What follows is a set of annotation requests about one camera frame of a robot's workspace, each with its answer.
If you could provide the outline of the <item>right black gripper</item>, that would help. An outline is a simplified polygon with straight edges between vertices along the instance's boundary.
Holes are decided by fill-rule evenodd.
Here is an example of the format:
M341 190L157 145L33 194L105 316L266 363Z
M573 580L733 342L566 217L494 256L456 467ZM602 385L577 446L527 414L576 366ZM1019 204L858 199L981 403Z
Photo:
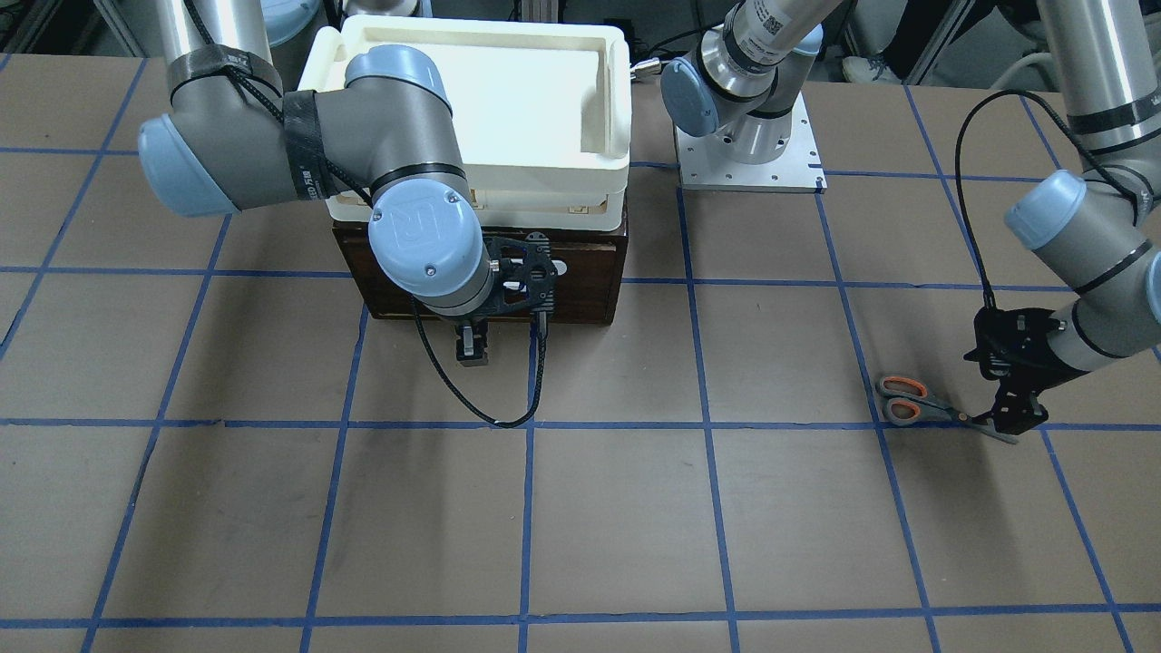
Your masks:
M489 363L488 321L493 317L493 307L481 304L470 313L453 315L447 313L456 337L456 361L461 366L485 366Z

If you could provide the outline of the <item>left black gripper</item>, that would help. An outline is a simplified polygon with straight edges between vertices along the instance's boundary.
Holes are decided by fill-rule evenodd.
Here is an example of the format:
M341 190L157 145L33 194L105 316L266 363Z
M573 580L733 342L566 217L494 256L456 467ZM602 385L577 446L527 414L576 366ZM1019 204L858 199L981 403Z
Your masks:
M1023 435L1050 418L1041 393L1086 375L1063 364L1050 350L1033 356L985 351L985 379L998 380L991 404L991 426L998 435Z

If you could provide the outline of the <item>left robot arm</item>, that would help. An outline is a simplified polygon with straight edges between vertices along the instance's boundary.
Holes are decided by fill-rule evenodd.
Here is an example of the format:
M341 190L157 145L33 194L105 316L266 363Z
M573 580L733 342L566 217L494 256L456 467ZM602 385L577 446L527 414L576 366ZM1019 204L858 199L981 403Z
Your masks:
M677 132L737 139L779 120L819 50L831 1L741 1L688 53L665 63L662 99ZM887 375L884 417L899 426L946 419L1016 443L1048 419L1041 393L1158 346L1158 247L1141 223L1158 204L1158 76L1135 1L1040 1L1066 115L1048 117L1083 171L1058 170L1005 214L1024 247L1075 301L1061 309L1000 309L981 278L975 346L965 359L998 382L987 412L961 412L924 383Z

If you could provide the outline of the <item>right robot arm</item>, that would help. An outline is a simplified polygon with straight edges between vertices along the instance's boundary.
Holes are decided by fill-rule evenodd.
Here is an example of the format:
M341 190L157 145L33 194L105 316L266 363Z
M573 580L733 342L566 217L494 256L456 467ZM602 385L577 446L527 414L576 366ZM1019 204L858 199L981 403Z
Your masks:
M459 360L486 360L484 306L499 290L469 200L444 79L427 53L356 53L331 92L287 91L257 1L161 1L171 110L138 153L171 211L212 216L353 191L380 268L453 322Z

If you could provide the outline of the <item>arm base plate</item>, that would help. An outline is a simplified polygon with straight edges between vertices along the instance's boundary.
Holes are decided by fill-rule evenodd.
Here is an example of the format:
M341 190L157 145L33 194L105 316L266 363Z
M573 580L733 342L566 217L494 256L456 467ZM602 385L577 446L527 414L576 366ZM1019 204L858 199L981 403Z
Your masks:
M737 122L704 137L673 128L685 191L822 193L828 187L802 94L787 115Z

